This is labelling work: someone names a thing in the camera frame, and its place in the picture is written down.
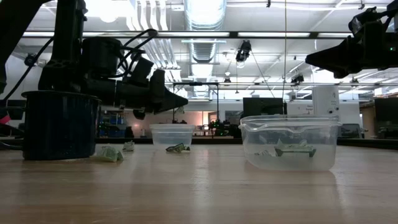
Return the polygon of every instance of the clear plastic container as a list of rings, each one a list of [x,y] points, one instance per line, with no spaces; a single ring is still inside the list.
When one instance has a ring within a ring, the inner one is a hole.
[[[191,124],[151,124],[154,145],[159,149],[166,149],[183,143],[190,146],[195,125]]]
[[[260,169],[329,170],[338,126],[337,116],[249,116],[240,125],[244,154]]]

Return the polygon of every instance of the air duct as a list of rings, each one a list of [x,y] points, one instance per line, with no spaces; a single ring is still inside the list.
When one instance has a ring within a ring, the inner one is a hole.
[[[224,23],[226,0],[185,0],[184,7],[187,30],[221,30]],[[213,66],[209,63],[214,61],[217,48],[217,44],[214,43],[190,43],[191,61],[197,63],[192,65],[191,69],[194,77],[206,79],[211,77]]]

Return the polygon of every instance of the wooden table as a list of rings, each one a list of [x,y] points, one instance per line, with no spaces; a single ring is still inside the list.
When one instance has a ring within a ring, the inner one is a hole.
[[[269,172],[242,146],[136,148],[118,163],[0,151],[0,223],[398,223],[398,151],[339,147],[331,172]]]

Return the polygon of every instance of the workbench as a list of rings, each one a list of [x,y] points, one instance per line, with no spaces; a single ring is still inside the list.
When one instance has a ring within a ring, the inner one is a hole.
[[[36,162],[0,151],[0,223],[398,222],[398,151],[338,147],[329,172],[260,170],[240,145],[136,145],[125,156]]]

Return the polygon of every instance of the robotic arm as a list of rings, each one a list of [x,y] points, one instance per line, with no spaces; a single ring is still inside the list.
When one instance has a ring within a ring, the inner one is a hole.
[[[333,72],[335,78],[344,78],[363,69],[398,67],[398,36],[386,32],[393,18],[398,27],[397,13],[398,0],[382,13],[376,12],[376,7],[367,9],[349,22],[353,36],[336,47],[308,55],[305,62]],[[387,21],[382,23],[381,18],[385,16]]]
[[[2,0],[0,3],[0,29],[5,30],[0,34],[1,92],[6,86],[5,63],[45,2],[48,0]],[[145,31],[149,38],[134,48],[127,45],[138,37],[125,45],[112,37],[83,40],[86,12],[84,0],[58,0],[52,58],[43,68],[39,90],[95,95],[105,105],[133,108],[139,119],[144,119],[145,113],[157,114],[188,104],[187,99],[164,87],[163,70],[156,70],[150,80],[147,79],[153,63],[141,57],[145,52],[139,48],[157,35],[156,30]],[[120,68],[124,72],[117,75]]]

